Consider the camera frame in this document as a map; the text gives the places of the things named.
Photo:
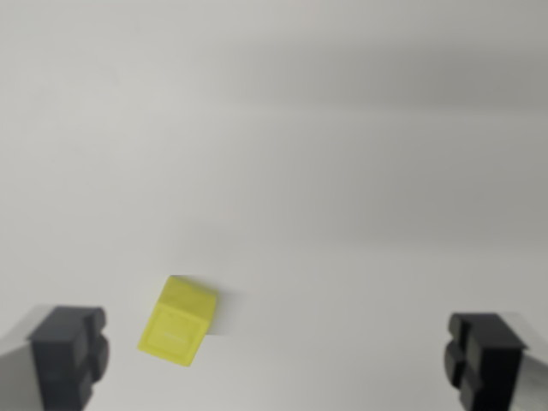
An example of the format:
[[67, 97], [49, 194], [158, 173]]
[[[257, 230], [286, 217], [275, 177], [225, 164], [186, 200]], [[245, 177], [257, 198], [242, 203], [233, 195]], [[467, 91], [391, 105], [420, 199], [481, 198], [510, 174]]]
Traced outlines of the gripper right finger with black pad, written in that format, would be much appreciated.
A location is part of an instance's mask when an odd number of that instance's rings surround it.
[[444, 371], [467, 411], [547, 409], [547, 338], [517, 313], [452, 313]]

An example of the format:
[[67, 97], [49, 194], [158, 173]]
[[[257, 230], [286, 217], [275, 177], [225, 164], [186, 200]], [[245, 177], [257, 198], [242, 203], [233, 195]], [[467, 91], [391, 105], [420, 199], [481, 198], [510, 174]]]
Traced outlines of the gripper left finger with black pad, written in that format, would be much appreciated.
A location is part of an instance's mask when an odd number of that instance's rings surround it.
[[1, 335], [1, 409], [85, 409], [109, 362], [105, 326], [102, 307], [33, 307]]

